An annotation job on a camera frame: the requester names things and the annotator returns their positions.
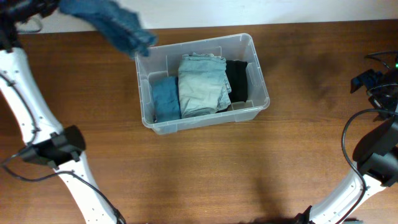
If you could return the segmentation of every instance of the blue cloth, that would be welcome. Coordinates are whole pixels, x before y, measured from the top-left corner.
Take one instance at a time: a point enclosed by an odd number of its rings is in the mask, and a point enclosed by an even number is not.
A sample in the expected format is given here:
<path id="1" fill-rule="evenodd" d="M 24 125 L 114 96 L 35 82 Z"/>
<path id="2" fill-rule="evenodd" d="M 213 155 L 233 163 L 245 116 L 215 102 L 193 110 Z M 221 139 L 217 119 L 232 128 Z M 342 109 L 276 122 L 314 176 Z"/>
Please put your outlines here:
<path id="1" fill-rule="evenodd" d="M 83 19 L 95 26 L 117 49 L 134 57 L 149 56 L 148 46 L 157 37 L 142 29 L 138 15 L 119 7 L 112 0 L 61 0 L 60 12 Z"/>
<path id="2" fill-rule="evenodd" d="M 178 91 L 182 118 L 214 114 L 231 101 L 226 60 L 213 54 L 183 55 L 178 68 Z"/>
<path id="3" fill-rule="evenodd" d="M 181 119 L 177 83 L 177 77 L 167 77 L 154 82 L 152 85 L 152 98 L 155 103 L 157 123 Z"/>

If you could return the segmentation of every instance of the dark blue folded cloth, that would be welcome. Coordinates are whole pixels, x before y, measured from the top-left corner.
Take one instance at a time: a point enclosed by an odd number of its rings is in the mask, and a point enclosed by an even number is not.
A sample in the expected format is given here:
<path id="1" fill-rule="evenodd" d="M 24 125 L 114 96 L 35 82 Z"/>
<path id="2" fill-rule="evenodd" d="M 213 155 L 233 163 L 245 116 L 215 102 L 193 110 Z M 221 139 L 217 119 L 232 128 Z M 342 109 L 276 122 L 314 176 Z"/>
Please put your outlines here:
<path id="1" fill-rule="evenodd" d="M 167 77 L 154 82 L 152 98 L 155 103 L 157 123 L 181 119 L 177 77 Z"/>
<path id="2" fill-rule="evenodd" d="M 148 56 L 148 46 L 157 37 L 144 30 L 136 13 L 119 7 L 112 0 L 61 0 L 60 11 L 95 26 L 117 49 L 134 57 L 135 52 Z"/>

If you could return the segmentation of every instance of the clear plastic container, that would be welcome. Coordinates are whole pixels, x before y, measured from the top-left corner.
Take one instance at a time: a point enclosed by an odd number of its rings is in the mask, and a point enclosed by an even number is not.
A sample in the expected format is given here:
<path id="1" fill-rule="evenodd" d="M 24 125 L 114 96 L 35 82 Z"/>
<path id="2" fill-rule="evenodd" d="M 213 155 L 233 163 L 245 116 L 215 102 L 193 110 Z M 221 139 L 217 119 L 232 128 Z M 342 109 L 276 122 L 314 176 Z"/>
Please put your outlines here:
<path id="1" fill-rule="evenodd" d="M 151 47 L 150 57 L 136 55 L 139 99 L 141 103 L 142 123 L 157 134 L 175 133 L 189 128 L 198 128 L 212 124 L 239 122 L 254 119 L 269 106 L 270 99 L 262 76 L 254 42 L 249 34 L 236 34 L 207 40 L 198 40 L 181 44 Z M 214 54 L 227 60 L 248 62 L 247 102 L 233 103 L 227 112 L 185 118 L 175 121 L 155 123 L 154 101 L 151 84 L 163 77 L 177 76 L 183 54 Z"/>

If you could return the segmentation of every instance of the white wall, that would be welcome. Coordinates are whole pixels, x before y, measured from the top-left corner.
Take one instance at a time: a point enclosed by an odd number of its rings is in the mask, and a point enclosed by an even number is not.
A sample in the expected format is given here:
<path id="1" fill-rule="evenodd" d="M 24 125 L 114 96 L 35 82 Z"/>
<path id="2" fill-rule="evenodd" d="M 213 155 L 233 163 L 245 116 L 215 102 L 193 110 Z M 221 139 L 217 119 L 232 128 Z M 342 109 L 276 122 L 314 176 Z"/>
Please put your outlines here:
<path id="1" fill-rule="evenodd" d="M 398 19 L 398 0 L 117 1 L 139 12 L 148 29 Z M 81 20 L 59 13 L 43 22 L 43 32 L 93 30 Z"/>

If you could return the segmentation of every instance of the tabletop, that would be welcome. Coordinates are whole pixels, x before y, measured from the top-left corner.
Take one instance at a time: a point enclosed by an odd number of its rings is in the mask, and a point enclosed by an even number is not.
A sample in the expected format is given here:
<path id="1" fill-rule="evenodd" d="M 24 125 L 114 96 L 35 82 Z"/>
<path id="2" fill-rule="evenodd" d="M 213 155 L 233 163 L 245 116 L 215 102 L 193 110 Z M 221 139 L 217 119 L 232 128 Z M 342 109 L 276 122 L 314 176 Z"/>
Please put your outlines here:
<path id="1" fill-rule="evenodd" d="M 364 55 L 398 49 L 398 21 L 327 22 L 153 30 L 159 45 L 252 35 L 271 105 L 252 120 L 156 135 L 141 122 L 136 66 L 97 32 L 23 35 L 34 78 L 57 119 L 77 125 L 101 191 L 128 223 L 279 220 L 325 198 L 349 172 L 340 145 L 345 122 L 371 108 L 350 80 L 381 64 Z M 359 117 L 348 153 L 380 122 Z M 0 100 L 0 158 L 23 147 Z M 13 162 L 27 177 L 48 167 Z M 397 223 L 398 186 L 351 217 Z M 0 223 L 84 223 L 59 178 L 39 183 L 0 171 Z"/>

